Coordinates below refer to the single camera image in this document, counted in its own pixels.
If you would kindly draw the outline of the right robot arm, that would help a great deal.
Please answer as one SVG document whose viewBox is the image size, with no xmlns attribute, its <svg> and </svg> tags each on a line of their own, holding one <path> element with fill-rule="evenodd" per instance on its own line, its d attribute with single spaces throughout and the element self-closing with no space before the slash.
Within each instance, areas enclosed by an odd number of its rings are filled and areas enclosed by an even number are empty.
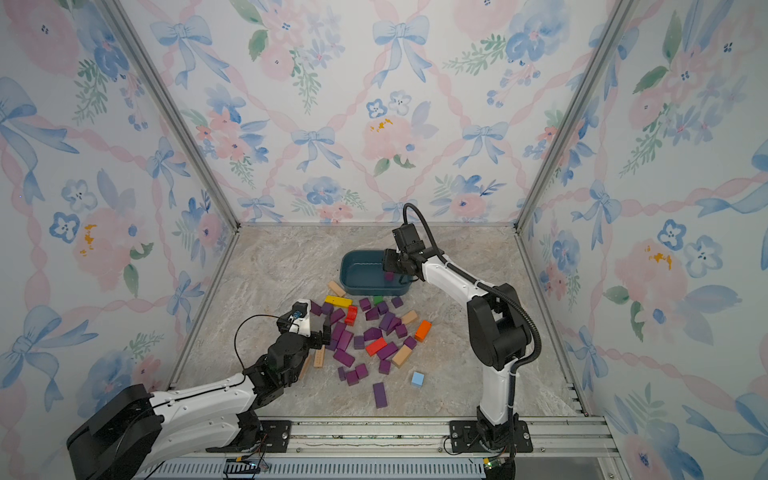
<svg viewBox="0 0 768 480">
<path fill-rule="evenodd" d="M 433 285 L 466 308 L 470 346 L 483 365 L 478 441 L 490 451 L 512 444 L 517 370 L 541 353 L 538 328 L 516 290 L 476 278 L 434 248 L 411 254 L 386 249 L 382 264 L 384 271 Z"/>
</svg>

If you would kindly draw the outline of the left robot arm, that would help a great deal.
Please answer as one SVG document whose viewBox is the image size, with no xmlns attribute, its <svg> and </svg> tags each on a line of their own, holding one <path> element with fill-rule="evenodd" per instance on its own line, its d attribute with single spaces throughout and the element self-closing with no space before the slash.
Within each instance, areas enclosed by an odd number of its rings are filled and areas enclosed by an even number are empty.
<svg viewBox="0 0 768 480">
<path fill-rule="evenodd" d="M 331 328 L 311 326 L 296 312 L 277 320 L 275 342 L 255 364 L 224 380 L 149 392 L 131 385 L 100 407 L 67 440 L 78 479 L 130 479 L 183 455 L 217 449 L 241 452 L 263 438 L 258 409 L 298 381 L 312 350 L 331 341 Z"/>
</svg>

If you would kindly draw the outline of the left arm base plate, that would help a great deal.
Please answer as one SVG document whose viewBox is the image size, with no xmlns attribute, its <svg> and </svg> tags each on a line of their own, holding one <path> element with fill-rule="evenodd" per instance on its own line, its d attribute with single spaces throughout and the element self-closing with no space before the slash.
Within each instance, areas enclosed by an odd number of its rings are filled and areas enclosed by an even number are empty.
<svg viewBox="0 0 768 480">
<path fill-rule="evenodd" d="M 258 426 L 249 426 L 238 433 L 234 440 L 223 447 L 206 448 L 206 453 L 246 454 L 258 451 L 285 453 L 291 438 L 293 423 L 290 420 L 266 420 Z"/>
</svg>

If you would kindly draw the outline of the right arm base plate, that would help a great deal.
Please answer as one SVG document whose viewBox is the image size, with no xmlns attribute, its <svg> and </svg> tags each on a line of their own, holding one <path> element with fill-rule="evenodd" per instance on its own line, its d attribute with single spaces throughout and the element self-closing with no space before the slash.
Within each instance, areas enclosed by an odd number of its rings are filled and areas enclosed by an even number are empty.
<svg viewBox="0 0 768 480">
<path fill-rule="evenodd" d="M 534 450 L 528 425 L 520 419 L 498 426 L 479 420 L 453 420 L 448 426 L 450 451 L 455 454 L 519 454 L 532 453 Z"/>
</svg>

